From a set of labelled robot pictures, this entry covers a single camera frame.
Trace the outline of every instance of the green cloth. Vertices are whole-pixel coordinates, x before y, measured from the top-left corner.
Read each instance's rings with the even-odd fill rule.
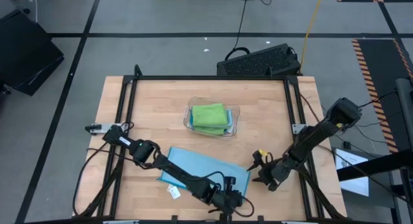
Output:
[[[194,127],[194,130],[213,135],[223,135],[225,133],[225,129],[214,127]]]
[[[194,127],[227,125],[227,112],[222,103],[212,105],[194,105],[192,107]]]

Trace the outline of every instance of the blue towel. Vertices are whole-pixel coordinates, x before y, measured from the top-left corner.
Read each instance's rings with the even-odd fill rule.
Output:
[[[197,152],[191,152],[177,147],[170,148],[168,159],[194,176],[202,177],[215,171],[220,171],[224,173],[225,176],[233,176],[236,178],[236,183],[235,185],[232,185],[232,189],[240,191],[243,196],[245,196],[245,193],[247,192],[250,172],[247,172],[247,170],[236,164],[220,161]],[[219,183],[223,187],[223,178],[221,175],[214,174],[213,176],[210,176],[209,179]],[[182,182],[173,178],[166,172],[162,171],[159,180],[186,189]]]

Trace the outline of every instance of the wooden table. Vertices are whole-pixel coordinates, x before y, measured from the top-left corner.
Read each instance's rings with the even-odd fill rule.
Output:
[[[97,123],[114,122],[121,82],[122,77],[106,78],[97,111]],[[314,78],[300,77],[299,87],[317,116],[322,119],[323,113]],[[241,114],[237,134],[222,140],[188,131],[183,125],[183,118],[188,101],[193,96],[211,97],[229,105],[239,105]],[[292,100],[298,122],[294,96]],[[128,97],[125,99],[123,121],[127,101]],[[303,106],[307,123],[315,125],[316,119],[304,101]],[[252,165],[252,153],[255,150],[260,148],[272,152],[276,158],[292,143],[282,81],[139,80],[132,121],[135,127],[129,136],[132,139],[150,139],[158,143],[164,154],[167,154],[171,146],[181,147],[236,163],[244,168]],[[92,136],[89,147],[100,147],[103,144],[101,138],[102,135]],[[321,145],[330,147],[328,141]],[[98,153],[86,167],[77,195],[78,212],[86,208],[101,188],[107,157],[107,153]],[[315,148],[313,157],[321,190],[337,210],[346,216],[332,154]],[[257,172],[258,169],[253,170],[250,178],[255,178]],[[160,175],[160,170],[142,170],[132,162],[125,161],[116,218],[170,219],[172,215],[178,215],[178,219],[218,219],[218,212],[207,212],[213,209],[213,206],[198,201],[188,191],[181,189],[181,197],[173,200],[166,191],[168,184],[157,180]],[[312,215],[316,216],[313,193],[309,187],[308,190]],[[234,220],[256,220],[258,215],[264,215],[267,221],[305,220],[299,177],[296,172],[292,172],[275,192],[268,191],[262,183],[250,182],[246,197],[255,205],[255,214],[251,218],[242,218],[234,214]],[[105,214],[108,214],[112,191],[108,193],[107,198]],[[239,207],[239,211],[248,214],[250,207],[245,204]]]

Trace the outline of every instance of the floor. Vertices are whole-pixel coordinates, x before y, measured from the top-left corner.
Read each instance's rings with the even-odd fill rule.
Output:
[[[90,141],[83,128],[95,119],[106,76],[131,74],[136,63],[144,75],[215,75],[216,63],[235,44],[243,9],[239,0],[37,2],[38,23],[54,36],[52,41],[65,60],[34,96],[13,91],[0,105],[3,223],[16,221],[39,155],[47,147],[50,150],[37,188],[31,202],[26,200],[22,208],[28,211],[23,220],[70,217],[77,175]],[[316,2],[272,0],[266,6],[259,0],[249,1],[242,32],[253,34],[241,37],[238,46],[256,51],[288,43],[301,58],[303,37]],[[19,0],[17,5],[35,10],[33,0]],[[413,33],[410,3],[385,6],[400,34]],[[29,15],[31,19],[34,16],[34,12]],[[329,107],[339,97],[357,104],[368,102],[351,39],[360,33],[392,37],[379,5],[322,0],[312,32],[319,35],[308,40],[303,73],[316,78],[323,106]],[[402,42],[413,54],[413,39],[403,38]],[[359,123],[376,122],[374,109],[367,106]],[[377,125],[364,131],[384,140]],[[342,138],[368,152],[388,154],[386,145],[371,143],[357,131],[350,130]],[[334,147],[342,144],[336,137],[330,141]],[[363,207],[346,197],[345,202],[351,218],[392,221],[389,209]]]

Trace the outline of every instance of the white tag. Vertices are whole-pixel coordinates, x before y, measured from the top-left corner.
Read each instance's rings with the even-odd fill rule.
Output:
[[[121,140],[124,144],[126,145],[130,145],[130,142],[128,140],[126,140],[124,137],[120,137],[119,140]]]
[[[176,186],[169,185],[167,191],[172,195],[173,199],[176,199],[181,196]]]

